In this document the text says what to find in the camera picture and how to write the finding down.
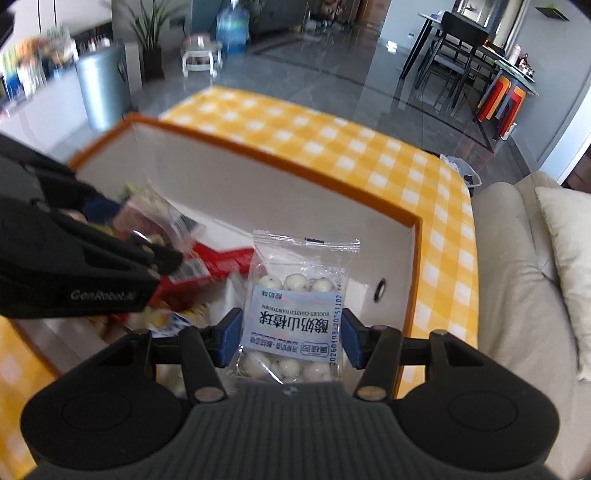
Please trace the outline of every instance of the yellow checkered tablecloth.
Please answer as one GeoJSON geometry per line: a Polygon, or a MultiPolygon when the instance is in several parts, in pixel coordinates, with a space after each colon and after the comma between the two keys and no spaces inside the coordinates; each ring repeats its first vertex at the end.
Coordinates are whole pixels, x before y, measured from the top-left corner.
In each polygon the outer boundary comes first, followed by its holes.
{"type": "MultiPolygon", "coordinates": [[[[413,337],[446,329],[476,346],[478,267],[472,204],[438,158],[374,130],[241,90],[212,87],[162,120],[248,145],[335,177],[423,219],[413,337]]],[[[406,367],[400,394],[423,381],[406,367]]]]}
{"type": "Polygon", "coordinates": [[[25,403],[56,376],[0,316],[0,479],[22,478],[35,462],[20,431],[25,403]]]}

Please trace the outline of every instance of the beige sofa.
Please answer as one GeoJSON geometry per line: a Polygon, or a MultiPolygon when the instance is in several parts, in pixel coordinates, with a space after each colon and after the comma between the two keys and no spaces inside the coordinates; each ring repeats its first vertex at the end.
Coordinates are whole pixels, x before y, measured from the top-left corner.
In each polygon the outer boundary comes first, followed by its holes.
{"type": "Polygon", "coordinates": [[[547,465],[576,480],[591,473],[591,382],[578,381],[577,348],[560,293],[536,172],[474,196],[480,283],[479,348],[544,392],[560,415],[547,465]]]}

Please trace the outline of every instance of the blue water bottle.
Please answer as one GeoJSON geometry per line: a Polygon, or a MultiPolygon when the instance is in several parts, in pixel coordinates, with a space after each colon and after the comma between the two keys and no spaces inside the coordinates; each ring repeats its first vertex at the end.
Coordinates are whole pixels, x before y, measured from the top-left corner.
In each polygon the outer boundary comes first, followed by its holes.
{"type": "Polygon", "coordinates": [[[223,44],[228,53],[246,50],[248,39],[248,22],[250,13],[246,8],[238,5],[238,0],[232,0],[217,16],[216,40],[223,44]]]}

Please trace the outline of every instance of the gray trash can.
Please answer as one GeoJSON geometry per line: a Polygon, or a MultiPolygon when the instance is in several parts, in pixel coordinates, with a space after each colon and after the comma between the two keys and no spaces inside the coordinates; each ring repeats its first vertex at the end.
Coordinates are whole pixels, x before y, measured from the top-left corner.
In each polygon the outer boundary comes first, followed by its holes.
{"type": "Polygon", "coordinates": [[[93,130],[108,130],[131,110],[123,44],[115,43],[82,55],[76,62],[76,71],[93,130]]]}

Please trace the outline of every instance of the white pillow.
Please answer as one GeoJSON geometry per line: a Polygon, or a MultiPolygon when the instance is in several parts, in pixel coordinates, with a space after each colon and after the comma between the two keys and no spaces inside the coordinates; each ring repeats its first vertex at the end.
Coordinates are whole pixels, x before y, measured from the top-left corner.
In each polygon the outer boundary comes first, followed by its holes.
{"type": "Polygon", "coordinates": [[[536,187],[552,237],[564,303],[579,344],[579,378],[591,380],[591,195],[536,187]]]}

